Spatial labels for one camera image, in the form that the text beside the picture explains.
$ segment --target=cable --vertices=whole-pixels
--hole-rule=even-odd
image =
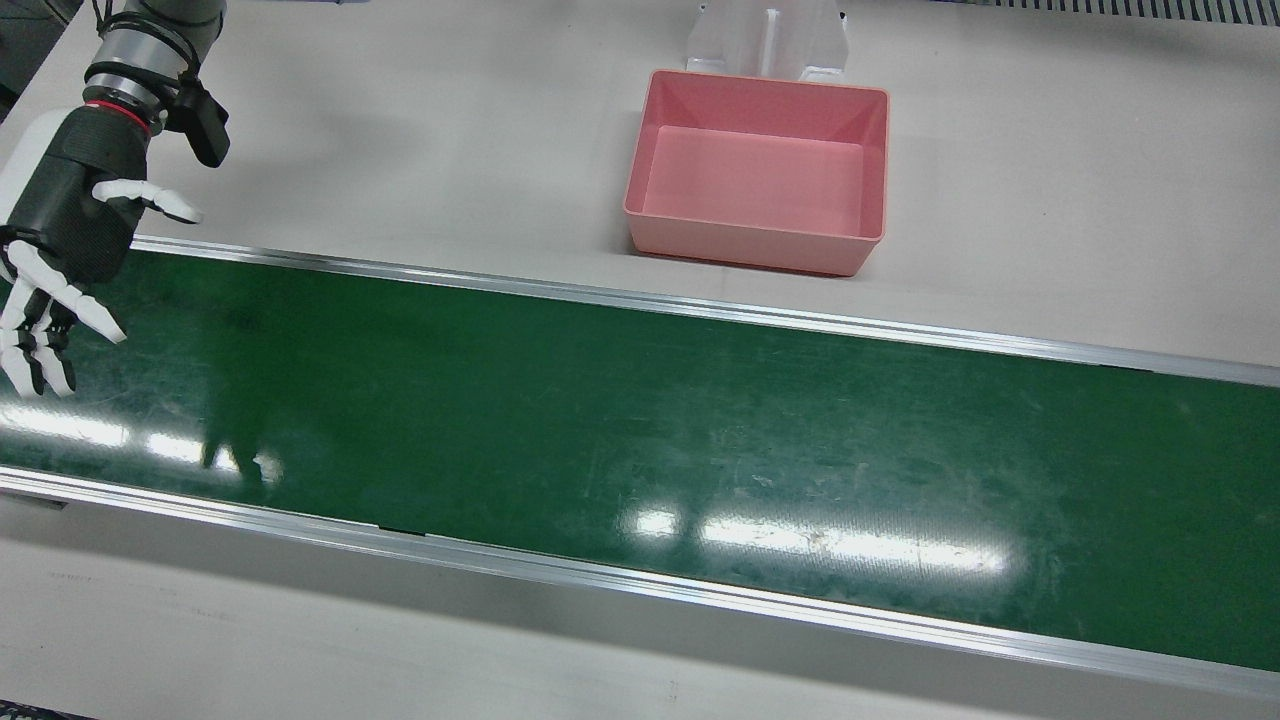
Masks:
[[[63,12],[58,9],[58,5],[54,5],[51,0],[41,0],[41,1],[45,4],[46,8],[49,8],[50,14],[58,18],[58,22],[61,23],[63,27],[67,27],[72,23],[72,19],[64,15]]]
[[[114,10],[111,8],[111,0],[106,0],[106,13],[102,13],[102,10],[97,6],[97,0],[93,0],[93,18],[97,20],[97,32],[99,33],[102,32],[102,23],[105,23],[106,20],[111,19],[113,14],[115,14],[115,13],[114,13]]]

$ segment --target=red ring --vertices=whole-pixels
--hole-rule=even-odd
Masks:
[[[133,111],[131,111],[128,108],[124,108],[123,105],[116,105],[115,102],[108,102],[106,100],[90,100],[88,102],[84,104],[84,106],[86,108],[106,108],[109,110],[115,110],[116,113],[123,113],[124,117],[127,117],[131,120],[133,120],[134,123],[137,123],[138,127],[142,128],[142,132],[147,133],[147,138],[151,137],[151,128],[147,127],[147,124],[142,122],[142,118],[134,115]]]

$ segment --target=black fingertip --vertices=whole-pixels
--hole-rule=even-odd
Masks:
[[[27,305],[23,306],[22,314],[27,318],[27,327],[31,327],[40,322],[45,316],[45,310],[49,307],[49,293],[42,290],[36,290],[31,293],[27,300]]]
[[[50,332],[65,333],[76,325],[79,318],[61,302],[54,302],[49,306],[49,319],[52,320],[52,324],[49,325]]]
[[[63,360],[63,354],[58,352],[58,361],[63,364],[63,374],[67,375],[67,387],[76,392],[76,369],[67,360]]]
[[[35,363],[31,359],[31,354],[36,351],[36,336],[27,331],[18,331],[18,350],[22,350],[27,355],[27,363]]]
[[[45,373],[41,370],[40,363],[28,356],[27,364],[31,365],[31,387],[36,389],[36,395],[45,395],[45,388],[49,387],[49,383],[45,382]]]
[[[124,327],[124,320],[122,320],[120,316],[116,315],[115,311],[113,311],[110,307],[106,309],[106,314],[110,315],[113,320],[115,320],[115,325],[120,328],[120,332],[124,333],[125,337],[128,337],[129,328]]]
[[[67,345],[68,345],[67,333],[64,332],[49,333],[49,348],[56,352],[59,357],[61,357],[61,352],[67,350]]]

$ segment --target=robot finger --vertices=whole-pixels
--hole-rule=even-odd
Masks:
[[[45,392],[45,375],[32,355],[36,338],[31,328],[47,307],[49,296],[18,278],[0,313],[0,369],[22,397]]]
[[[26,279],[31,284],[47,292],[56,302],[70,310],[79,322],[97,331],[111,342],[124,340],[124,328],[110,310],[104,307],[93,296],[86,295],[81,288],[67,282],[52,259],[40,252],[36,246],[15,240],[9,243],[9,261],[18,269],[19,281]]]
[[[174,190],[165,190],[155,183],[137,179],[104,181],[93,186],[93,199],[100,202],[115,199],[137,200],[165,217],[193,225],[205,219],[205,214]]]
[[[59,314],[70,315],[70,311],[58,302],[51,302],[45,316],[32,328],[35,350],[31,356],[40,364],[45,383],[59,397],[67,397],[76,393],[76,373],[72,370],[72,364],[63,356],[63,351],[67,350],[67,331],[74,323],[74,316],[72,315],[72,322],[67,323],[55,319]]]

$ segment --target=white finger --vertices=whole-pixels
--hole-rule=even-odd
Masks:
[[[59,397],[67,397],[74,395],[76,389],[72,388],[70,370],[67,368],[67,361],[50,347],[49,328],[54,324],[54,318],[50,314],[51,307],[52,304],[45,309],[45,314],[31,328],[31,337],[36,341],[36,350],[32,351],[31,357],[36,363],[40,363],[45,383],[54,388],[54,392]]]
[[[0,331],[0,369],[22,397],[36,397],[36,369],[18,347],[18,331]]]
[[[124,340],[124,329],[115,322],[111,313],[90,295],[84,295],[79,288],[67,282],[67,277],[49,266],[49,263],[40,256],[35,246],[17,240],[9,243],[9,261],[22,275],[18,279],[27,279],[40,290],[47,292],[55,301],[61,302],[68,310],[79,318],[90,328],[97,331],[111,342]]]
[[[166,217],[180,223],[195,224],[205,219],[198,208],[187,201],[175,190],[165,190],[147,181],[114,179],[93,186],[93,199],[100,202],[115,199],[140,200],[152,210],[160,210]]]
[[[0,331],[17,331],[29,322],[27,306],[31,305],[31,296],[35,293],[36,286],[26,278],[19,277],[13,281],[9,300],[5,301],[4,310],[0,310]]]
[[[41,338],[36,338],[36,343],[40,343]],[[36,348],[31,356],[40,363],[41,374],[45,375],[45,384],[54,388],[58,397],[68,397],[76,395],[76,389],[72,388],[70,374],[67,372],[67,363],[54,352],[52,347],[49,345],[41,345]]]

